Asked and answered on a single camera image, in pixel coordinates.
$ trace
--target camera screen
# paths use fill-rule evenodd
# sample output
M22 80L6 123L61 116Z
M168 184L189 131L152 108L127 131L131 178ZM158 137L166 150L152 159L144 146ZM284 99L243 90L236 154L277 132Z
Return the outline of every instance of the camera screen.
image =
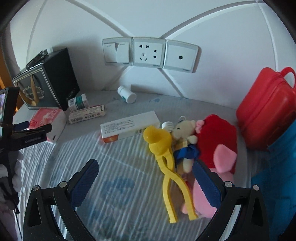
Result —
M4 103L5 103L5 93L0 95L0 122L3 121ZM0 127L0 137L1 136L2 136L2 127Z

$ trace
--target blue cloth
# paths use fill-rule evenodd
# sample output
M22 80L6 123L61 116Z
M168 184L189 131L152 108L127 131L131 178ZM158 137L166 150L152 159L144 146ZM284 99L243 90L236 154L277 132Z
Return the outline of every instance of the blue cloth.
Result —
M190 144L188 147L183 147L180 150L174 151L173 155L177 166L183 161L184 158L197 160L197 158L200 156L200 152L195 145Z
M269 148L269 167L252 178L262 192L270 241L276 241L296 212L296 121Z

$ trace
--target white wall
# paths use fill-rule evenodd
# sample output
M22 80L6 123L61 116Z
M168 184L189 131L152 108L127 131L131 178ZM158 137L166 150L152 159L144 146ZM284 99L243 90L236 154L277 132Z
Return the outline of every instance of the white wall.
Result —
M202 50L197 71L105 66L102 39L121 36L196 44ZM125 84L232 108L262 68L296 69L296 45L262 1L30 0L12 19L2 44L10 69L24 68L44 48L68 47L82 90Z

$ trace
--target bed sheet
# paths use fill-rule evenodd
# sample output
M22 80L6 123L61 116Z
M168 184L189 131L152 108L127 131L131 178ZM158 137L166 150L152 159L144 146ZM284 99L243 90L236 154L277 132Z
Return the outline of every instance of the bed sheet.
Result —
M115 91L94 91L86 93L86 96L91 106L105 104L106 115L67 124L55 145L44 142L22 150L23 188L18 216L21 227L34 185L48 188L57 186L63 180L68 181L93 158L99 163L99 174L84 202L77 208L77 213L96 240L196 240L209 219L189 221L188 216L180 212L182 195L173 183L171 194L179 222L169 223L162 196L163 174L143 136L140 134L106 144L101 137L100 124L154 110L161 123L172 121L176 124L181 115L188 120L199 120L217 114L235 125L235 110L191 99L148 93L137 93L137 100L133 104L125 103ZM34 111L24 106L16 114L14 122L24 121L22 118L33 114ZM240 134L237 144L234 184L246 187L251 176L247 150ZM237 212L238 209L222 240L229 235ZM71 240L56 209L54 214L64 237Z

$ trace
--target barcode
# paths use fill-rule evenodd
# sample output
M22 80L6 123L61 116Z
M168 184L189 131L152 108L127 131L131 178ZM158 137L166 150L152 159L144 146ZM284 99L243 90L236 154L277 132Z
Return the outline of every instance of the barcode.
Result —
M73 122L76 122L76 121L81 121L81 120L83 120L83 117L79 117L79 118L73 119L72 121Z
M74 99L69 100L69 106L74 104Z
M137 135L137 134L141 134L141 133L143 133L145 131L145 128L144 129L141 129L141 130L137 130L137 131L135 131L135 135Z
M89 119L89 118L92 118L92 117L95 117L96 116L96 114L94 114L94 115L88 115L88 116L86 116L85 118L86 119Z

